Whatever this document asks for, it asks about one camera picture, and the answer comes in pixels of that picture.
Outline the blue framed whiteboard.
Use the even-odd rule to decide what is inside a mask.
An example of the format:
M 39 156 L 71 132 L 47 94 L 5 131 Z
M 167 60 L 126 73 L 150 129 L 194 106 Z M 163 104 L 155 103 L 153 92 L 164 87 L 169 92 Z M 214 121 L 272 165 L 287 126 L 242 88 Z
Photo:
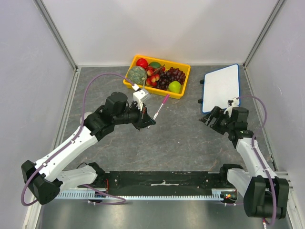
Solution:
M 215 106 L 221 109 L 229 107 L 229 100 L 241 95 L 240 93 L 240 71 L 238 64 L 232 64 L 204 75 L 200 81 L 203 85 L 202 113 L 207 114 Z

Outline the purple capped whiteboard marker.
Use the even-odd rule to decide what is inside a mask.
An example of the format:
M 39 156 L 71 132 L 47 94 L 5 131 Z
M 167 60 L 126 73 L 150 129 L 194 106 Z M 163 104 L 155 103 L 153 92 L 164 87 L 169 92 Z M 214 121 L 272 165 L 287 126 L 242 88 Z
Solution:
M 170 95 L 167 94 L 164 98 L 164 100 L 162 101 L 160 107 L 158 108 L 157 112 L 154 114 L 153 119 L 155 120 L 159 114 L 159 112 L 161 111 L 162 107 L 166 104 L 167 100 L 169 99 Z

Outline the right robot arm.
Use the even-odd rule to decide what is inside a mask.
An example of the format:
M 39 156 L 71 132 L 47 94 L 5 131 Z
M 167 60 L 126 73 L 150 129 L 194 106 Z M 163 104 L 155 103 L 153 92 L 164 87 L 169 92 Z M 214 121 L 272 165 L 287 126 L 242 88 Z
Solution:
M 214 131 L 228 134 L 247 170 L 239 165 L 224 164 L 218 182 L 222 187 L 233 185 L 244 199 L 244 210 L 253 218 L 286 217 L 289 183 L 280 178 L 263 157 L 256 137 L 248 129 L 249 111 L 239 106 L 222 109 L 215 106 L 201 122 Z

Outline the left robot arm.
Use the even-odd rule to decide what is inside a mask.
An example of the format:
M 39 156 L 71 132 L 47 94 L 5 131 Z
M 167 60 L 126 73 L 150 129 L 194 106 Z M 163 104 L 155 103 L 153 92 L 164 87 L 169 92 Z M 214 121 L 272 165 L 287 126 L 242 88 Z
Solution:
M 87 148 L 101 141 L 114 131 L 115 126 L 132 124 L 140 130 L 154 125 L 156 121 L 147 113 L 144 101 L 149 93 L 142 89 L 133 93 L 133 101 L 121 92 L 107 97 L 105 104 L 93 113 L 82 117 L 77 130 L 45 157 L 21 165 L 25 190 L 29 189 L 41 205 L 51 202 L 64 190 L 91 184 L 101 187 L 105 172 L 96 164 L 65 171 L 65 167 Z

